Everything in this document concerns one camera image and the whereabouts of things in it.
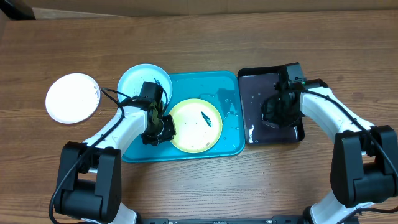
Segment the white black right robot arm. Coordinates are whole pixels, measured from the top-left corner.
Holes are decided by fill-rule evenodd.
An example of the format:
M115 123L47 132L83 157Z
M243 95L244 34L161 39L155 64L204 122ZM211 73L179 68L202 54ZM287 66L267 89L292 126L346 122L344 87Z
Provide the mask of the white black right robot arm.
M321 79L290 80L275 85L264 100L262 119L282 128L296 126L306 116L333 142L331 192L307 208L307 223L357 223L362 212L395 213L373 208L397 196L397 134L390 126L375 126L340 102Z

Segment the yellow plate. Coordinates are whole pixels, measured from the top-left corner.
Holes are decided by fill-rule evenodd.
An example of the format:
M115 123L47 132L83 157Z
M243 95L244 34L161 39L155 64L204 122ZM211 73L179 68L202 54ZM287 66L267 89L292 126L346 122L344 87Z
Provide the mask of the yellow plate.
M176 135L171 143L180 151L201 153L219 140L223 122L220 112L211 103L197 98L177 103L169 112Z

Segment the light blue plate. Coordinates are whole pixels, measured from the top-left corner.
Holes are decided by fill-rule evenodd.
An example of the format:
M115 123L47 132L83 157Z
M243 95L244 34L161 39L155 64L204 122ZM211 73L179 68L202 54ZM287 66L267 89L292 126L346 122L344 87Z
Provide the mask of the light blue plate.
M144 82L160 85L165 91L165 94L162 95L162 102L166 105L170 103L172 81L169 74L162 68L149 63L135 65L122 75L117 87L119 102L122 102L127 96L138 96Z

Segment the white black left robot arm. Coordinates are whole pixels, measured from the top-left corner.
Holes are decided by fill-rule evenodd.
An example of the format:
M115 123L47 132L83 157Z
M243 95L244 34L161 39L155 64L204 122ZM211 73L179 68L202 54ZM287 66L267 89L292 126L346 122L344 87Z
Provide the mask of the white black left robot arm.
M49 204L79 223L133 223L136 213L121 202L121 158L138 137L158 146L175 135L160 99L134 96L118 103L115 116L83 143L68 142L60 157L57 186Z

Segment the white plate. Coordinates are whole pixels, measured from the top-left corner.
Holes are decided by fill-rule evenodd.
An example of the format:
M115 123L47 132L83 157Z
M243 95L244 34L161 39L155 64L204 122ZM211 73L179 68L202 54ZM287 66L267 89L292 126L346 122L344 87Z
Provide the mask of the white plate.
M49 116L62 124L74 124L89 118L101 99L97 82L83 73L64 75L55 81L45 97Z

